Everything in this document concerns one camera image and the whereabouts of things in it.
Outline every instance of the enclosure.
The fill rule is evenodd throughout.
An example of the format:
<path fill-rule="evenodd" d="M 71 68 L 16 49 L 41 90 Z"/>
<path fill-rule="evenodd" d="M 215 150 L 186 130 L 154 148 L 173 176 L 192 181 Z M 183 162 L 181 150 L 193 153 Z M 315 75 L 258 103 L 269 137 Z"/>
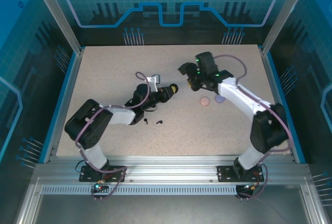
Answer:
<path fill-rule="evenodd" d="M 0 8 L 2 223 L 331 222 L 331 0 L 0 0 Z M 246 151 L 250 118 L 215 92 L 193 92 L 178 71 L 206 51 L 240 58 L 241 85 L 282 104 L 293 136 L 290 150 L 283 142 L 265 160 L 266 187 L 248 203 L 234 197 L 248 182 L 221 182 L 217 166 Z M 215 62 L 243 74 L 230 57 Z M 107 127 L 103 153 L 128 170 L 114 195 L 95 202 L 64 125 L 88 99 L 124 105 L 142 83 L 137 71 L 178 92 L 146 121 Z"/>

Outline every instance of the work surface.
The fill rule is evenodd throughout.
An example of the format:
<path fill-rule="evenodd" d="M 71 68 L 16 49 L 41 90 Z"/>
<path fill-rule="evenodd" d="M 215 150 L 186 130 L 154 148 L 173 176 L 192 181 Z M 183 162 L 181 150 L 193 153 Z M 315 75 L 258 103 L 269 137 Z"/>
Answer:
<path fill-rule="evenodd" d="M 193 92 L 187 76 L 177 70 L 195 55 L 210 51 L 213 56 L 231 54 L 246 64 L 248 74 L 241 84 L 260 98 L 274 103 L 268 79 L 256 45 L 186 46 L 108 46 L 86 47 L 78 72 L 66 122 L 87 99 L 102 105 L 123 105 L 132 98 L 142 81 L 135 77 L 160 74 L 162 86 L 175 83 L 179 91 L 157 111 L 145 113 L 136 125 L 109 125 L 100 140 L 105 155 L 116 156 L 192 156 L 234 155 L 250 144 L 251 123 L 229 100 L 215 101 L 215 93 Z M 243 74 L 242 65 L 232 58 L 216 60 L 219 70 L 234 76 Z M 207 96 L 209 106 L 200 105 Z M 57 156 L 79 155 L 68 134 L 62 132 Z"/>

